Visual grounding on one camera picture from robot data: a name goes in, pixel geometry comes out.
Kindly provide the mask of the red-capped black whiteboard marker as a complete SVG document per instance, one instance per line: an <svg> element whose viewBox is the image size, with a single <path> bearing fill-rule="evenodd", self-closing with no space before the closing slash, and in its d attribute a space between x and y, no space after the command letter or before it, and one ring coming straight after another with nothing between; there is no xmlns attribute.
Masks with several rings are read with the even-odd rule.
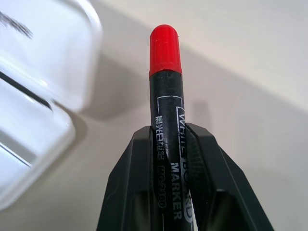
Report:
<svg viewBox="0 0 308 231"><path fill-rule="evenodd" d="M150 35L150 108L157 231L194 231L179 37L170 25Z"/></svg>

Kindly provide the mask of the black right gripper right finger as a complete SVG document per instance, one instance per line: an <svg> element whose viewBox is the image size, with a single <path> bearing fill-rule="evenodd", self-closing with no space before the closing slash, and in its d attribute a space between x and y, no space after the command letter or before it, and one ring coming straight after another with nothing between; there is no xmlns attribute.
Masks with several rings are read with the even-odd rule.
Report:
<svg viewBox="0 0 308 231"><path fill-rule="evenodd" d="M240 167L206 129L186 124L189 188L198 231L274 231Z"/></svg>

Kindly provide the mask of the clear plastic pencil case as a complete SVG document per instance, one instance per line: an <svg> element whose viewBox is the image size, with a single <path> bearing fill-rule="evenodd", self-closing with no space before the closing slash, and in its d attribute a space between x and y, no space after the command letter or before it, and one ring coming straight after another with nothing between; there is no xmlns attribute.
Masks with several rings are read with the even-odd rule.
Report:
<svg viewBox="0 0 308 231"><path fill-rule="evenodd" d="M0 211L74 141L102 38L90 0L0 0Z"/></svg>

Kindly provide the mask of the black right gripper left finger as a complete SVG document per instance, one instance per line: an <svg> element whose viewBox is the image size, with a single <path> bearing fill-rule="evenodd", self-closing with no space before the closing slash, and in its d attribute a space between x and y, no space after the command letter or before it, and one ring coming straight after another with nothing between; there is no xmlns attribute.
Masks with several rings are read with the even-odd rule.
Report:
<svg viewBox="0 0 308 231"><path fill-rule="evenodd" d="M156 231L152 130L134 132L111 171L96 231Z"/></svg>

